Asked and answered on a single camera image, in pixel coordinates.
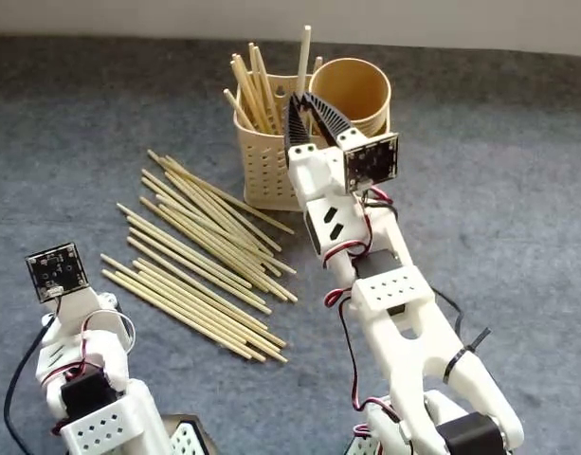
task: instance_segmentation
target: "pile of chopsticks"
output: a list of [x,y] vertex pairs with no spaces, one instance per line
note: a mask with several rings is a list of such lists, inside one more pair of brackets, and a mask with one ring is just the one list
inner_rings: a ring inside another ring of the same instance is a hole
[[[252,289],[297,301],[269,275],[279,277],[296,270],[274,257],[281,247],[234,207],[288,233],[294,231],[193,175],[170,156],[153,151],[149,156],[172,186],[143,170],[142,183],[154,192],[157,202],[146,197],[140,202],[182,236],[118,204],[130,225],[128,243],[148,259],[133,261],[133,270],[103,254],[102,259],[116,270],[103,270],[103,275],[235,354],[261,362],[269,355],[285,363],[280,354],[283,340],[188,271],[269,315],[271,308]],[[191,248],[187,239],[212,257]]]
[[[304,26],[300,41],[299,72],[295,86],[295,92],[299,97],[305,89],[310,44],[311,27]],[[257,45],[248,43],[248,54],[251,71],[248,72],[240,54],[233,54],[230,63],[233,75],[241,89],[244,103],[237,100],[228,88],[223,90],[223,94],[235,109],[238,120],[246,129],[266,135],[281,135],[281,107],[275,103],[273,88],[269,82],[261,50]],[[313,67],[314,73],[322,63],[322,57],[316,57]]]

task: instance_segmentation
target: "circuit board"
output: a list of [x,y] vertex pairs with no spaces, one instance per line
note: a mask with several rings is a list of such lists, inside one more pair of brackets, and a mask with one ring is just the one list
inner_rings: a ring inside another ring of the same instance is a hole
[[345,191],[365,190],[397,175],[397,134],[345,152]]
[[26,261],[40,303],[88,286],[75,244],[34,253]]

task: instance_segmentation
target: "cylindrical cup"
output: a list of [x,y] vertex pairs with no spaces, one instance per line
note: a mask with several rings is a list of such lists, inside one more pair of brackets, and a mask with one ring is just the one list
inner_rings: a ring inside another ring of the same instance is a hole
[[369,62],[331,60],[313,75],[309,91],[332,104],[367,137],[376,135],[387,121],[391,84]]

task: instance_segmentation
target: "white robotic arm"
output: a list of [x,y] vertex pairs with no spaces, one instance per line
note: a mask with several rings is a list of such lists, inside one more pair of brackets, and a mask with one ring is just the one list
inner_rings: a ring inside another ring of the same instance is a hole
[[[75,246],[36,253],[27,265],[39,300],[53,311],[43,318],[38,336],[42,348],[36,377],[59,421],[53,432],[62,436],[68,453],[214,455],[216,449],[195,416],[162,419],[147,386],[130,378],[127,354],[134,346],[134,324],[113,294],[97,295],[88,285]],[[19,447],[30,454],[9,420],[10,391],[6,423]]]
[[[329,147],[319,150],[301,129],[301,107],[311,111]],[[289,177],[316,253],[339,287],[351,290],[351,307],[390,381],[389,400],[402,419],[392,430],[385,419],[369,419],[383,447],[395,453],[397,430],[420,455],[492,455],[520,446],[520,421],[436,304],[410,258],[396,212],[356,195],[395,177],[397,134],[368,139],[311,94],[291,99],[286,131]],[[407,329],[415,339],[403,336]],[[423,389],[426,375],[443,378],[476,412],[448,422],[433,419]]]

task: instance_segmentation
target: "gray carpet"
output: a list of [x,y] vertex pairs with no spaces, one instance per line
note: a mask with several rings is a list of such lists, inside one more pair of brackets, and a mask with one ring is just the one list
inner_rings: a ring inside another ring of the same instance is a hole
[[[480,354],[521,417],[518,453],[581,454],[581,58],[500,51],[314,45],[392,77],[396,200],[414,261],[463,305],[466,339],[494,331]],[[138,329],[132,375],[162,412],[198,413],[223,454],[341,453],[360,421],[351,363],[298,215],[275,235],[300,270],[296,306],[272,302],[290,362],[243,362],[100,275],[99,254],[129,262],[114,203],[137,207],[145,149],[176,155],[242,193],[241,161],[221,90],[245,44],[0,38],[0,453],[18,453],[2,422],[9,377],[38,330],[24,256],[75,241],[91,283],[117,292]],[[294,70],[295,45],[264,44],[272,72]],[[361,393],[383,394],[359,328]],[[14,419],[37,454],[62,454],[32,378]]]

